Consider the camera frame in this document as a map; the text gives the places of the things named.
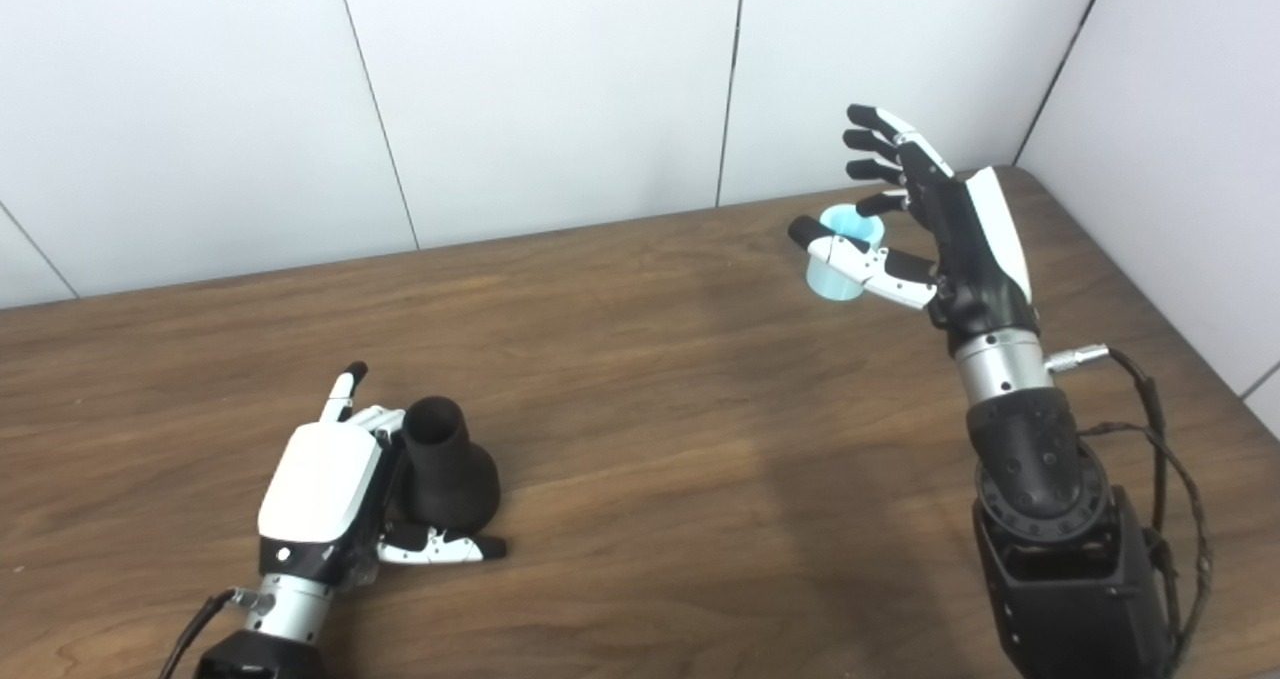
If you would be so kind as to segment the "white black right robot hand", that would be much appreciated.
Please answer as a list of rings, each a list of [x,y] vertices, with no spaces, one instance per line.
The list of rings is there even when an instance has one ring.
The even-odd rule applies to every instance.
[[[884,109],[852,104],[847,118],[844,142],[865,154],[847,163],[847,174],[892,186],[855,210],[910,214],[931,234],[937,256],[878,247],[813,217],[791,222],[791,241],[864,291],[925,311],[946,334],[950,354],[1001,331],[1038,336],[1025,254],[995,170],[959,179],[928,140]]]

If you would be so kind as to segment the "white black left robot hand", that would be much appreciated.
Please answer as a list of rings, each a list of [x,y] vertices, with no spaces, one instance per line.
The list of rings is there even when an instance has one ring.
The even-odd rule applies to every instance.
[[[260,573],[351,588],[384,564],[504,559],[508,543],[484,532],[500,506],[499,471],[462,407],[428,396],[357,409],[367,373],[351,363],[319,419],[287,441],[259,510]]]

